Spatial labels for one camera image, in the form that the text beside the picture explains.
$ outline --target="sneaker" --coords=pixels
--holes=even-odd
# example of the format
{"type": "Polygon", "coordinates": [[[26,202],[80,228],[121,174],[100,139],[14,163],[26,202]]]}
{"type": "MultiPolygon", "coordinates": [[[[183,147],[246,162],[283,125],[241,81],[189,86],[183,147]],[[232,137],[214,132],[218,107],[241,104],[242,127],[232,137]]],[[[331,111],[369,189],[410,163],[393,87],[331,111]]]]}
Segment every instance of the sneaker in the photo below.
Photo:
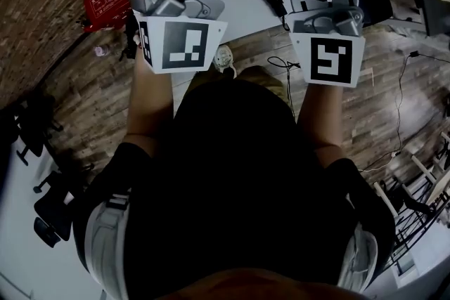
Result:
{"type": "Polygon", "coordinates": [[[233,79],[238,75],[235,67],[233,66],[233,53],[227,45],[221,45],[216,52],[216,56],[213,60],[215,68],[223,73],[225,69],[233,70],[233,79]]]}

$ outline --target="black shirt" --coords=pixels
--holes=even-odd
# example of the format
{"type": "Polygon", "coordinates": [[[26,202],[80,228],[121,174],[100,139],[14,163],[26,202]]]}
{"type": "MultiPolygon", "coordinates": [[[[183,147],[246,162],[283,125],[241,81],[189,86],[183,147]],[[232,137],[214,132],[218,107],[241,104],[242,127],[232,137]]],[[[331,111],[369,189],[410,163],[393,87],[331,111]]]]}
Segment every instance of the black shirt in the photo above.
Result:
{"type": "Polygon", "coordinates": [[[121,144],[88,191],[98,204],[106,187],[131,186],[124,268],[132,299],[233,268],[335,285],[358,221],[377,238],[382,268],[389,210],[350,160],[320,167],[272,92],[238,80],[199,86],[167,133],[155,159],[121,144]]]}

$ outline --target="wooden floor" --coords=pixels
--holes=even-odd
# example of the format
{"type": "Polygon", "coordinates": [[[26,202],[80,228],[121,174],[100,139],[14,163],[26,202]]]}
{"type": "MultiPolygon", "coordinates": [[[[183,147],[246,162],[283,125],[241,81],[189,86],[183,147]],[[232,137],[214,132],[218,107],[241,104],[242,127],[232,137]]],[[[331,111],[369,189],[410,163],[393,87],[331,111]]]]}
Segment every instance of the wooden floor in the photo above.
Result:
{"type": "MultiPolygon", "coordinates": [[[[374,161],[400,149],[396,101],[400,102],[399,75],[405,57],[415,50],[447,60],[450,56],[384,27],[365,29],[364,34],[366,50],[359,84],[355,89],[345,90],[343,146],[359,169],[369,165],[369,169],[377,169],[391,157],[372,164],[374,161]]],[[[125,132],[134,61],[119,62],[118,56],[96,58],[92,51],[95,45],[108,43],[112,36],[92,34],[44,84],[45,92],[56,98],[55,118],[64,126],[63,132],[52,133],[52,146],[58,152],[72,149],[84,164],[94,164],[92,176],[108,163],[125,132]]],[[[282,27],[238,39],[229,46],[238,71],[261,65],[285,84],[286,71],[268,64],[267,58],[278,56],[297,62],[289,35],[282,27]]],[[[192,77],[193,74],[173,76],[175,109],[192,77]]],[[[290,78],[293,106],[298,115],[307,85],[299,69],[293,70],[290,78]]],[[[409,59],[402,88],[399,132],[404,149],[387,167],[363,172],[370,183],[392,175],[407,181],[419,174],[409,152],[423,163],[430,163],[439,145],[439,132],[450,129],[450,121],[442,115],[442,100],[450,92],[450,64],[424,57],[409,59]]]]}

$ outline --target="red packaging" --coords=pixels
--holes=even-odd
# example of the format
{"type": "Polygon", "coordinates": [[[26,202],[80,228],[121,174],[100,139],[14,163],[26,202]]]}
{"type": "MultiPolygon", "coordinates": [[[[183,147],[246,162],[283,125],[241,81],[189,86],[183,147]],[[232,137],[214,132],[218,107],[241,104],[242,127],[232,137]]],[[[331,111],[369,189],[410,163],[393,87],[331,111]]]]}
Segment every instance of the red packaging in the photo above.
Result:
{"type": "Polygon", "coordinates": [[[85,32],[95,32],[105,28],[120,29],[132,14],[128,0],[84,0],[89,25],[85,32]]]}

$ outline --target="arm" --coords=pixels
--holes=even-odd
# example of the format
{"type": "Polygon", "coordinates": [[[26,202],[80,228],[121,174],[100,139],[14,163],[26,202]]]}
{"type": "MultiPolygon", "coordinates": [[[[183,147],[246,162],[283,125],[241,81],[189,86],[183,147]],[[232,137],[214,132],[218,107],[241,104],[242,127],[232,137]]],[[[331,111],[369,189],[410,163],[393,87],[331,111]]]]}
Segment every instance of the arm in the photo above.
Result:
{"type": "Polygon", "coordinates": [[[158,149],[167,125],[173,120],[172,78],[154,74],[138,48],[128,109],[124,143],[136,144],[151,157],[158,149]]]}
{"type": "Polygon", "coordinates": [[[308,85],[298,126],[326,168],[345,157],[342,145],[342,87],[308,85]]]}

